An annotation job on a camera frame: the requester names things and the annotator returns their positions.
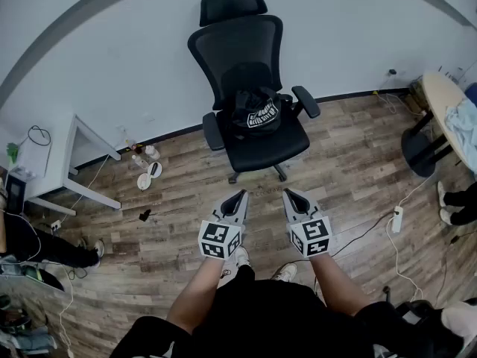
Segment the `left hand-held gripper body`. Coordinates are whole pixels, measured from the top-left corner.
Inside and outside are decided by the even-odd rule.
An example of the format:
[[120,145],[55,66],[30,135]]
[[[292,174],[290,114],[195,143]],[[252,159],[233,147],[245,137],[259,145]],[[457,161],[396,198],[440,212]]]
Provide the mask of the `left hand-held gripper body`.
[[203,220],[198,234],[198,246],[204,257],[228,260],[242,245],[245,226],[243,217],[220,216],[217,210]]

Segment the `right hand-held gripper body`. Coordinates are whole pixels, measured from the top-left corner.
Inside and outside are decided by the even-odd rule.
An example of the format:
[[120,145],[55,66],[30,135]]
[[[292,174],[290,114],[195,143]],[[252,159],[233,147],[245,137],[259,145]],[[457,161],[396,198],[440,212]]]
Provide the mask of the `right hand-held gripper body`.
[[292,245],[305,258],[315,257],[329,252],[332,228],[327,216],[319,210],[304,215],[301,220],[294,220],[287,225]]

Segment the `black printed t-shirt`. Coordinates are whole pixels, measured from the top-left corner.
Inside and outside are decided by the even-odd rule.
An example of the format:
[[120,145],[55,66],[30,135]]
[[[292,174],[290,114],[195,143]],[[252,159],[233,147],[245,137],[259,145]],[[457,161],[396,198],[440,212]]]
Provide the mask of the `black printed t-shirt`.
[[240,140],[271,135],[281,125],[281,100],[267,87],[236,93],[229,128]]

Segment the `black mesh office chair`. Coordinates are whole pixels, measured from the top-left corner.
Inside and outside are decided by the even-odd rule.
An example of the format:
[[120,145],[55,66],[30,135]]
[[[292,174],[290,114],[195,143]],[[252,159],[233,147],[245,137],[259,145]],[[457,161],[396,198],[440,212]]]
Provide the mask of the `black mesh office chair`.
[[[188,49],[203,70],[214,95],[212,112],[203,116],[209,148],[225,150],[234,184],[245,172],[274,168],[281,181],[281,163],[305,151],[309,138],[298,116],[320,115],[317,102],[302,86],[282,94],[279,55],[283,24],[268,14],[264,0],[201,0],[200,30],[188,39]],[[281,125],[271,135],[240,140],[229,128],[236,93],[267,87],[281,100]]]

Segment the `person's left forearm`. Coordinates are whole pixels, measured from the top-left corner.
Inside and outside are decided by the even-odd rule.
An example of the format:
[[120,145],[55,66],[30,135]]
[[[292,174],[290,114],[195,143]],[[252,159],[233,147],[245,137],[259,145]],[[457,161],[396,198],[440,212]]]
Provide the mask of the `person's left forearm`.
[[224,261],[206,257],[177,296],[166,321],[192,334],[207,317],[218,288]]

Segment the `person's right forearm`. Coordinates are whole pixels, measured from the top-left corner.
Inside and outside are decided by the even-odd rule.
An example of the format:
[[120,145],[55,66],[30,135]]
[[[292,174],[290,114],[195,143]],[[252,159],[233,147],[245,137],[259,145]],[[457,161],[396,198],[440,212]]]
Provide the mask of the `person's right forearm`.
[[335,312],[355,315],[371,305],[362,289],[340,268],[328,254],[309,258],[325,304]]

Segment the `person's left white shoe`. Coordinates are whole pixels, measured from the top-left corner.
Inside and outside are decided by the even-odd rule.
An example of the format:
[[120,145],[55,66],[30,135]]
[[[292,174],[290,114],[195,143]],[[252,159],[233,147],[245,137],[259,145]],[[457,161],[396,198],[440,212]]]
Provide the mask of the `person's left white shoe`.
[[234,259],[236,267],[239,269],[242,266],[250,266],[250,258],[248,252],[243,247],[237,247],[234,252]]

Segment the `person's white shoe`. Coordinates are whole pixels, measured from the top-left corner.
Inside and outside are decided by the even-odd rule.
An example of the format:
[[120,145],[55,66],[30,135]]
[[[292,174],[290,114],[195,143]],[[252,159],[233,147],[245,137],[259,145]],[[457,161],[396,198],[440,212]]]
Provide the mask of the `person's white shoe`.
[[295,263],[287,263],[276,272],[272,280],[280,280],[283,282],[291,282],[297,273],[297,266]]
[[243,247],[237,247],[234,252],[234,259],[236,267],[239,269],[242,266],[250,266],[250,258],[248,252]]

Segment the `person's black shirt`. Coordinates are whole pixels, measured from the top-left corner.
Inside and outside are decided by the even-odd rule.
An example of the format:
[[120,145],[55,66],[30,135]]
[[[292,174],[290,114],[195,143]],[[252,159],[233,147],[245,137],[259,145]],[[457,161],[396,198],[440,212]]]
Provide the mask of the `person's black shirt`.
[[386,301],[346,315],[307,286],[257,280],[245,267],[192,332],[143,316],[110,358],[455,358],[463,346],[438,315],[411,324]]

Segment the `black bag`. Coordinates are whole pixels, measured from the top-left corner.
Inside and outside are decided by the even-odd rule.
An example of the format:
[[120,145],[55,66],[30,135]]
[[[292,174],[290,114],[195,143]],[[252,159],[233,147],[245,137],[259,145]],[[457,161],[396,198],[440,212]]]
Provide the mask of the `black bag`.
[[435,308],[427,300],[405,301],[396,307],[399,315],[409,324],[420,325],[426,323],[428,319],[438,319],[442,309]]

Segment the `round wooden table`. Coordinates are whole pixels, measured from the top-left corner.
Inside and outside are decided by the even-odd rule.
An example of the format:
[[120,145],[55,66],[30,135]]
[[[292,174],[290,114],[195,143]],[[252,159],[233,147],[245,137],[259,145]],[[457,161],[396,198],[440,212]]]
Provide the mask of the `round wooden table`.
[[[451,79],[438,72],[424,74],[423,91],[429,105],[428,112],[414,127],[402,134],[401,147],[406,163],[415,174],[428,178],[435,172],[436,163],[454,152],[467,168],[477,174],[477,167],[470,165],[457,136],[445,124],[446,111],[456,108],[466,98],[464,92]],[[433,119],[441,135],[431,141],[422,129]]]

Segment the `white cloth bundle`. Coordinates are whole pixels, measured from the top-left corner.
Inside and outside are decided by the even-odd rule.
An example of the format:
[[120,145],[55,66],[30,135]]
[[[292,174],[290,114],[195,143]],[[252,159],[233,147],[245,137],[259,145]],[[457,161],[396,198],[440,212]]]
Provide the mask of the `white cloth bundle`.
[[458,302],[443,308],[443,326],[464,340],[464,347],[477,336],[477,305]]

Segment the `light blue cloth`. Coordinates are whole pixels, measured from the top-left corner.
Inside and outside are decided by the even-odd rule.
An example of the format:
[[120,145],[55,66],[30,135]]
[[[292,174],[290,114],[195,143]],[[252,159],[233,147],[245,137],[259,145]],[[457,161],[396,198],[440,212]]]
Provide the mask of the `light blue cloth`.
[[468,156],[477,156],[477,106],[468,98],[456,107],[447,107],[445,123]]

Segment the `white desk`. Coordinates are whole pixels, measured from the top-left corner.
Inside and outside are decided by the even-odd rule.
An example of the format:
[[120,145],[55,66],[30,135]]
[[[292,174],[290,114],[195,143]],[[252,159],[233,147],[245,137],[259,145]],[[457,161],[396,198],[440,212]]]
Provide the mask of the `white desk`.
[[76,175],[78,173],[77,169],[71,166],[77,133],[83,134],[89,142],[98,146],[110,158],[117,161],[121,159],[121,155],[114,147],[97,135],[77,115],[72,115],[67,119],[60,120],[59,124],[53,127],[48,146],[40,146],[37,151],[19,151],[19,156],[25,156],[26,161],[32,164],[31,166],[23,167],[19,164],[20,160],[17,160],[9,165],[8,174],[26,182],[26,201],[67,216],[75,216],[76,212],[42,200],[40,196],[60,188],[66,188],[82,197],[90,198],[119,210],[121,208],[120,202],[70,179],[69,174]]

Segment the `black box device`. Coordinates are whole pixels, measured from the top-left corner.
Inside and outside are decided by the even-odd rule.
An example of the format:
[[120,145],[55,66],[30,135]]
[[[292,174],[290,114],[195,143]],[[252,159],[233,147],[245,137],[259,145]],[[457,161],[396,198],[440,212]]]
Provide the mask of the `black box device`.
[[9,175],[6,182],[7,212],[20,215],[25,202],[26,182]]

